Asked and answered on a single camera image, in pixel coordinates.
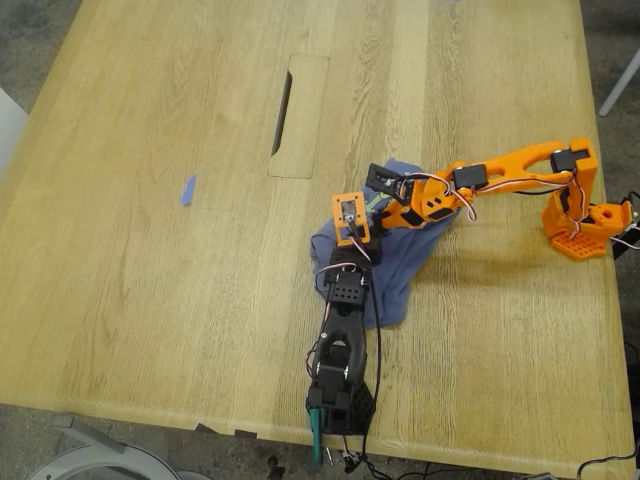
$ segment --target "black cable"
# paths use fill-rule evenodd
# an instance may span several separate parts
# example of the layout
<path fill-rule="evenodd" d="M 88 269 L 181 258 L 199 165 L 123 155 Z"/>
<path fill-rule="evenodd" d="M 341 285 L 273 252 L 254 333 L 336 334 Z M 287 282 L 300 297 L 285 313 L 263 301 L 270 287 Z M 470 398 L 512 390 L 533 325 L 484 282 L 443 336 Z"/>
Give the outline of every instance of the black cable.
<path fill-rule="evenodd" d="M 436 470 L 435 472 L 431 472 L 426 476 L 430 477 L 431 475 L 435 475 L 437 473 L 445 473 L 445 472 L 466 472 L 469 470 L 476 470 L 476 469 L 475 468 L 443 468 L 442 470 Z"/>
<path fill-rule="evenodd" d="M 427 478 L 427 475 L 429 474 L 429 466 L 431 464 L 429 462 L 427 462 L 427 465 L 424 468 L 424 472 L 409 472 L 409 473 L 404 473 L 402 475 L 400 475 L 398 478 L 396 478 L 396 480 L 402 480 L 405 477 L 409 477 L 411 475 L 421 475 L 422 476 L 422 480 L 424 480 L 425 478 Z"/>
<path fill-rule="evenodd" d="M 550 190 L 543 190 L 542 192 L 523 192 L 522 190 L 518 190 L 513 193 L 517 193 L 518 195 L 546 195 L 547 193 L 553 193 L 556 190 L 560 190 L 559 188 L 552 188 Z"/>
<path fill-rule="evenodd" d="M 633 350 L 633 353 L 636 356 L 636 365 L 640 365 L 640 354 L 638 353 L 638 349 L 636 348 L 636 346 L 633 343 L 629 342 L 624 342 L 624 346 L 629 347 L 631 350 Z"/>
<path fill-rule="evenodd" d="M 582 470 L 587 468 L 589 465 L 593 465 L 596 463 L 605 463 L 610 460 L 630 460 L 638 456 L 639 449 L 640 449 L 640 439 L 638 439 L 638 441 L 636 442 L 636 448 L 633 450 L 633 453 L 630 455 L 626 455 L 624 457 L 618 457 L 618 456 L 612 455 L 611 457 L 597 458 L 595 460 L 589 460 L 587 462 L 584 462 L 582 465 L 578 467 L 578 473 L 576 475 L 577 480 L 582 480 Z"/>
<path fill-rule="evenodd" d="M 378 355 L 377 355 L 377 366 L 376 366 L 376 387 L 375 387 L 375 390 L 373 392 L 373 411 L 375 412 L 377 407 L 378 407 L 378 392 L 380 391 L 380 376 L 381 376 L 381 370 L 382 370 L 382 335 L 380 333 L 380 313 L 378 312 L 378 297 L 376 295 L 376 287 L 375 287 L 375 283 L 373 281 L 373 269 L 370 270 L 370 272 L 371 272 L 371 297 L 372 297 L 372 300 L 373 300 L 373 311 L 374 311 L 375 317 L 376 317 L 376 334 L 377 334 L 377 338 L 378 338 Z M 374 473 L 374 471 L 377 472 L 377 470 L 375 469 L 373 464 L 367 460 L 367 437 L 369 436 L 369 427 L 370 426 L 371 426 L 371 422 L 369 422 L 369 426 L 367 427 L 367 431 L 365 432 L 364 436 L 362 437 L 362 460 L 369 467 L 369 470 L 371 471 L 371 474 L 375 478 L 378 478 L 378 477 L 376 477 L 376 475 Z M 382 475 L 384 475 L 388 479 L 391 478 L 391 477 L 389 477 L 388 475 L 385 475 L 382 472 L 378 472 L 378 473 L 381 473 Z"/>
<path fill-rule="evenodd" d="M 629 193 L 627 193 L 627 198 L 631 203 L 633 203 L 632 197 L 636 197 L 638 200 L 640 200 L 640 193 L 636 192 L 635 190 L 631 190 Z"/>

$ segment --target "chair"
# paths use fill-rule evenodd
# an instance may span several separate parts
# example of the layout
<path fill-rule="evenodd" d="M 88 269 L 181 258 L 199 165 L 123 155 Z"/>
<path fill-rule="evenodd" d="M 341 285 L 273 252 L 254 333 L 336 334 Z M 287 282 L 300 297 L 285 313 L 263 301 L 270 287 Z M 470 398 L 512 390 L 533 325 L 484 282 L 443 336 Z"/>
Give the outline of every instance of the chair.
<path fill-rule="evenodd" d="M 618 83 L 616 83 L 616 85 L 613 87 L 613 90 L 611 90 L 611 93 L 602 104 L 602 107 L 600 107 L 600 110 L 598 110 L 598 115 L 600 115 L 601 117 L 607 116 L 609 110 L 611 110 L 611 107 L 613 107 L 613 105 L 616 103 L 616 100 L 618 100 L 618 97 L 622 94 L 622 91 L 627 86 L 627 84 L 633 77 L 633 74 L 636 73 L 638 68 L 640 68 L 640 50 L 638 50 L 633 59 L 631 59 L 631 62 L 627 66 L 626 70 L 624 71 L 622 76 L 620 76 Z"/>

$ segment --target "wooden tabletop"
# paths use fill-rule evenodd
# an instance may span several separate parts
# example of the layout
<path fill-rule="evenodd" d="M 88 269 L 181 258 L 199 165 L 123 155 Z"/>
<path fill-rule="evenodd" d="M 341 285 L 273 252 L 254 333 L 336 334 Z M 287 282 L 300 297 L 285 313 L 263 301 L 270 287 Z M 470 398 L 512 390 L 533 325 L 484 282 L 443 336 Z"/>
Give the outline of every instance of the wooden tabletop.
<path fill-rule="evenodd" d="M 577 0 L 86 0 L 0 187 L 0 402 L 308 444 L 331 194 L 580 136 Z M 550 248 L 544 202 L 441 238 L 383 332 L 371 452 L 572 477 L 632 450 L 613 261 Z"/>

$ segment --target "white wire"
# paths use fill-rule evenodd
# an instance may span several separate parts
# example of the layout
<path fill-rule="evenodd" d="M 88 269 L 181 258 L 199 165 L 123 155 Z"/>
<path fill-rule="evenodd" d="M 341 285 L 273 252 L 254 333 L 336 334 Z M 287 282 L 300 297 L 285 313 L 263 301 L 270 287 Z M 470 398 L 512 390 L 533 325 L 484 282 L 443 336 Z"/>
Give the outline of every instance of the white wire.
<path fill-rule="evenodd" d="M 476 215 L 475 209 L 471 206 L 469 202 L 467 202 L 467 199 L 464 198 L 460 193 L 456 192 L 455 190 L 452 190 L 451 193 L 453 193 L 456 197 L 458 197 L 458 200 L 464 203 L 464 206 L 467 207 L 467 218 L 469 219 L 469 221 L 475 222 L 478 219 L 478 216 Z"/>
<path fill-rule="evenodd" d="M 483 188 L 479 188 L 477 191 L 478 192 L 490 192 L 492 190 L 495 190 L 496 188 L 500 188 L 503 187 L 504 185 L 508 185 L 510 183 L 520 183 L 520 182 L 528 182 L 528 181 L 533 181 L 536 183 L 539 183 L 541 185 L 551 185 L 553 186 L 566 186 L 569 185 L 572 181 L 573 181 L 573 176 L 571 176 L 571 178 L 567 181 L 567 182 L 549 182 L 547 180 L 539 180 L 537 178 L 513 178 L 511 180 L 505 180 L 504 182 L 500 182 L 500 183 L 496 183 L 495 185 L 491 185 L 490 187 L 483 187 Z"/>
<path fill-rule="evenodd" d="M 425 172 L 410 173 L 409 175 L 406 176 L 406 178 L 400 184 L 400 190 L 404 190 L 404 182 L 406 182 L 407 179 L 409 178 L 432 178 L 434 180 L 438 180 L 439 182 L 444 183 L 447 186 L 447 189 L 445 190 L 444 195 L 449 196 L 451 194 L 454 194 L 456 197 L 458 197 L 458 200 L 460 200 L 464 204 L 464 206 L 467 207 L 467 218 L 469 219 L 470 222 L 475 222 L 478 219 L 478 216 L 476 215 L 476 211 L 471 206 L 471 204 L 460 193 L 456 192 L 455 189 L 451 188 L 451 185 L 449 184 L 449 182 L 447 182 L 444 178 L 439 177 L 437 175 L 433 175 L 431 173 L 425 173 Z"/>
<path fill-rule="evenodd" d="M 635 245 L 631 245 L 630 243 L 627 243 L 627 242 L 625 242 L 624 240 L 622 240 L 620 238 L 610 237 L 610 239 L 613 240 L 614 242 L 618 242 L 618 243 L 621 243 L 623 245 L 626 245 L 627 247 L 629 247 L 629 248 L 631 248 L 633 250 L 640 250 L 640 247 L 636 247 Z"/>
<path fill-rule="evenodd" d="M 449 185 L 449 182 L 447 182 L 442 177 L 439 177 L 439 176 L 434 175 L 432 173 L 426 173 L 426 172 L 416 172 L 416 173 L 410 173 L 409 175 L 407 175 L 405 177 L 405 179 L 402 180 L 402 183 L 400 184 L 400 190 L 401 191 L 404 192 L 404 182 L 406 182 L 407 179 L 409 179 L 409 178 L 433 178 L 434 180 L 438 180 L 439 182 L 442 182 L 447 186 L 447 189 L 444 192 L 445 195 L 449 195 L 449 193 L 451 192 L 451 185 Z"/>
<path fill-rule="evenodd" d="M 353 243 L 353 246 L 356 247 L 358 250 L 360 250 L 360 253 L 363 254 L 365 258 L 371 262 L 371 258 L 369 257 L 369 255 L 367 255 L 367 252 L 365 252 L 363 248 L 360 245 L 358 245 L 358 242 L 356 242 L 356 239 L 353 237 L 349 237 L 349 238 L 351 239 L 351 243 Z"/>
<path fill-rule="evenodd" d="M 567 218 L 569 218 L 569 220 L 573 223 L 573 225 L 575 226 L 575 229 L 573 230 L 573 232 L 571 232 L 569 234 L 569 240 L 573 240 L 576 235 L 580 232 L 580 222 L 582 220 L 584 220 L 584 218 L 587 216 L 587 214 L 584 213 L 584 203 L 586 200 L 586 195 L 584 193 L 584 190 L 582 190 L 582 187 L 580 186 L 580 184 L 578 183 L 578 179 L 574 176 L 571 179 L 571 182 L 573 182 L 573 184 L 578 187 L 578 189 L 580 190 L 580 213 L 581 213 L 581 217 L 579 220 L 574 220 L 573 218 L 571 218 L 571 216 L 567 213 Z"/>
<path fill-rule="evenodd" d="M 330 309 L 331 309 L 331 302 L 327 302 L 327 307 L 324 309 L 324 318 L 322 319 L 322 325 L 320 326 L 321 331 L 324 329 L 325 323 L 327 323 L 327 318 L 329 318 Z M 307 374 L 309 375 L 309 378 L 313 378 L 313 375 L 311 373 L 311 365 L 309 365 L 309 357 L 311 356 L 312 353 L 316 351 L 317 345 L 318 345 L 318 340 L 316 340 L 316 342 L 313 344 L 313 346 L 311 347 L 311 350 L 307 352 L 307 357 L 305 358 L 305 363 L 307 366 Z"/>

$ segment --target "white chair leg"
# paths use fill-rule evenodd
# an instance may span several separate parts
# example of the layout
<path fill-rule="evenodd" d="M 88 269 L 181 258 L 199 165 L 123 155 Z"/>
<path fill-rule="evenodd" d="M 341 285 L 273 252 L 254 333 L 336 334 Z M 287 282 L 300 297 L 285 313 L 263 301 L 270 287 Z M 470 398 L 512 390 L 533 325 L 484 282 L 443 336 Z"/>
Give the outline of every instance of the white chair leg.
<path fill-rule="evenodd" d="M 0 88 L 0 178 L 25 123 L 25 111 Z"/>
<path fill-rule="evenodd" d="M 640 50 L 636 52 L 626 70 L 618 80 L 618 83 L 616 83 L 615 87 L 613 87 L 613 90 L 611 90 L 611 93 L 602 104 L 602 107 L 600 107 L 600 110 L 598 110 L 598 115 L 600 115 L 601 117 L 605 117 L 609 113 L 609 110 L 611 110 L 611 107 L 613 107 L 613 105 L 616 103 L 616 100 L 618 100 L 618 97 L 633 77 L 633 74 L 636 73 L 638 68 L 640 68 Z"/>

